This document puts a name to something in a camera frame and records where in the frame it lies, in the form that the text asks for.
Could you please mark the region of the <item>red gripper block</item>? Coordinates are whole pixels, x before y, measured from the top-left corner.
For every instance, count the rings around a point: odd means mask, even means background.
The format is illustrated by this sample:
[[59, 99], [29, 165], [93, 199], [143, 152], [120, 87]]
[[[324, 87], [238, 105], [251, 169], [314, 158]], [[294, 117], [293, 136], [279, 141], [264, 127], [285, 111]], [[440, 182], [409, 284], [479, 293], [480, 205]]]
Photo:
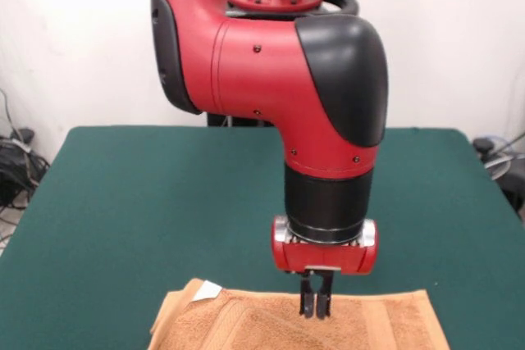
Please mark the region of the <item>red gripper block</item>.
[[322, 280], [317, 291], [316, 316], [331, 315], [334, 271], [343, 275], [367, 275], [377, 259], [378, 232], [374, 220], [366, 219], [355, 240], [341, 244], [310, 243], [298, 238], [285, 216], [276, 216], [272, 224], [271, 249], [279, 270], [300, 274], [299, 314], [312, 318], [315, 293], [311, 284], [314, 273]]

